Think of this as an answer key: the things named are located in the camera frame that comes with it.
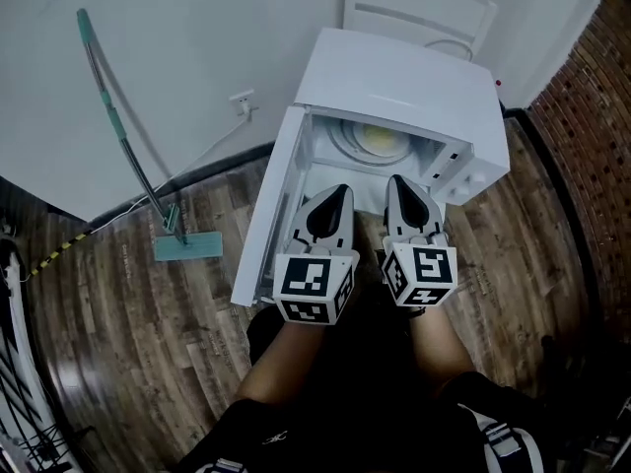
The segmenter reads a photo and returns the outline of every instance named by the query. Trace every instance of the white chair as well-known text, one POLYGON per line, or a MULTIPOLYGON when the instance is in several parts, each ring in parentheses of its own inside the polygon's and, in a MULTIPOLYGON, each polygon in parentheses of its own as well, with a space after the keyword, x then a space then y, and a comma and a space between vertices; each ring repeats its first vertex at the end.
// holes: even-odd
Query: white chair
POLYGON ((497 13, 475 0, 346 0, 344 29, 398 38, 471 61, 497 13))

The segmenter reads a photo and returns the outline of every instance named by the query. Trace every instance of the mop handle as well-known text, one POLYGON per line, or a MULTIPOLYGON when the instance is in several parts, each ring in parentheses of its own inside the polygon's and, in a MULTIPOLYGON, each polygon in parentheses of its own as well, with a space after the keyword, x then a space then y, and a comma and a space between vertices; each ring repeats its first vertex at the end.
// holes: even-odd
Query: mop handle
POLYGON ((147 197, 151 201, 152 205, 163 218, 163 222, 167 219, 167 214, 165 213, 160 201, 156 197, 156 193, 154 192, 147 175, 140 167, 140 163, 136 158, 136 155, 131 149, 129 145, 129 141, 127 140, 127 132, 125 131, 124 126, 122 125, 122 121, 120 120, 120 116, 116 111, 116 108, 111 102, 111 96, 109 95, 109 91, 105 86, 105 82, 103 80, 103 76, 101 75, 101 70, 99 68, 99 64, 95 58, 94 51, 92 50, 92 43, 95 39, 94 29, 92 28, 92 23, 90 22, 90 17, 88 16, 88 11, 85 9, 79 9, 77 11, 77 22, 79 23, 79 33, 81 34, 81 41, 83 41, 83 45, 86 49, 86 54, 88 55, 88 61, 90 62, 90 68, 92 69, 92 74, 97 83, 97 87, 99 88, 99 94, 101 95, 101 100, 105 105, 105 110, 107 111, 107 115, 109 116, 109 121, 114 128, 116 136, 118 137, 118 141, 120 142, 120 147, 122 147, 123 153, 127 157, 127 161, 131 165, 140 182, 142 188, 147 193, 147 197))

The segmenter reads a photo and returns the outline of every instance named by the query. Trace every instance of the white cable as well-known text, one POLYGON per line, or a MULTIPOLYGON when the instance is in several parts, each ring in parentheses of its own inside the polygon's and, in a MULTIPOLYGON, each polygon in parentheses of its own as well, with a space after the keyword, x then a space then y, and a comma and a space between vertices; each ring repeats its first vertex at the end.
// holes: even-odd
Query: white cable
MULTIPOLYGON (((162 184, 160 184, 156 189, 155 192, 160 191, 163 187, 165 187, 169 182, 171 182, 172 180, 178 178, 180 175, 182 175, 183 173, 186 173, 187 171, 189 171, 197 162, 199 162, 202 158, 204 158, 208 153, 210 153, 217 145, 219 145, 220 142, 223 142, 224 140, 226 140, 230 135, 232 135, 235 131, 237 131, 239 128, 241 128, 245 123, 247 123, 249 119, 249 113, 245 114, 245 118, 242 119, 241 121, 239 121, 239 123, 233 127, 230 131, 228 131, 227 133, 225 133, 224 135, 222 135, 220 138, 218 138, 215 142, 213 142, 212 144, 210 144, 206 150, 204 150, 197 158, 195 158, 195 160, 193 160, 191 163, 189 163, 186 167, 184 167, 183 169, 181 169, 178 173, 176 173, 175 175, 172 175, 170 178, 168 178, 167 180, 165 180, 162 184)), ((140 198, 138 201, 136 201, 134 204, 131 205, 131 207, 129 207, 128 210, 126 210, 125 212, 123 212, 122 214, 118 214, 116 217, 114 217, 113 219, 110 219, 109 221, 107 221, 104 225, 96 228, 93 232, 92 235, 99 232, 100 230, 108 227, 111 223, 113 223, 114 221, 117 221, 118 219, 120 219, 123 216, 126 216, 127 214, 129 214, 132 210, 134 210, 140 203, 142 203, 143 201, 145 201, 147 199, 147 196, 143 196, 142 198, 140 198)))
MULTIPOLYGON (((4 235, 3 233, 0 233, 0 240, 8 240, 16 248, 18 247, 18 241, 13 236, 8 236, 8 235, 4 235)), ((27 278, 24 280, 21 280, 20 282, 27 282, 30 278, 31 278, 31 274, 27 275, 27 278)), ((4 280, 4 283, 7 285, 7 287, 9 287, 9 283, 7 282, 7 279, 4 278, 4 274, 2 275, 2 280, 4 280)))

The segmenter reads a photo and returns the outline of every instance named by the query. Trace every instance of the mop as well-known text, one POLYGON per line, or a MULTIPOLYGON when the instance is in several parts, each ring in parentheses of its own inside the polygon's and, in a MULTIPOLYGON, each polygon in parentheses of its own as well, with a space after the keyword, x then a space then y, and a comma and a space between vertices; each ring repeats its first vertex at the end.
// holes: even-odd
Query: mop
POLYGON ((204 257, 221 257, 223 254, 222 237, 220 232, 185 234, 180 227, 179 207, 172 204, 167 210, 163 207, 158 199, 147 175, 140 167, 136 155, 131 149, 127 140, 127 133, 122 125, 122 121, 118 116, 118 112, 114 108, 109 91, 105 86, 103 75, 99 67, 96 55, 93 51, 95 43, 95 33, 92 23, 85 9, 77 11, 77 20, 79 22, 79 32, 81 40, 86 48, 88 61, 92 74, 99 88, 101 100, 105 105, 107 116, 113 126, 114 132, 118 137, 118 142, 122 151, 131 165, 140 185, 145 190, 147 198, 153 205, 156 212, 162 219, 164 230, 170 234, 169 236, 157 236, 154 243, 154 256, 157 261, 174 261, 184 259, 199 259, 204 257))

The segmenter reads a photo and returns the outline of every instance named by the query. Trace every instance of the microwave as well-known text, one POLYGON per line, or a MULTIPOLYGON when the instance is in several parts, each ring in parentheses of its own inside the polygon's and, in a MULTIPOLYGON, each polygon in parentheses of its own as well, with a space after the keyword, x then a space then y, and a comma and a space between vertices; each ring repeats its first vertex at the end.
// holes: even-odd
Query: microwave
POLYGON ((269 159, 232 303, 273 303, 274 257, 294 215, 329 187, 349 185, 356 210, 382 215, 398 173, 425 187, 445 217, 447 203, 462 205, 509 169, 488 70, 384 36, 323 29, 269 159))

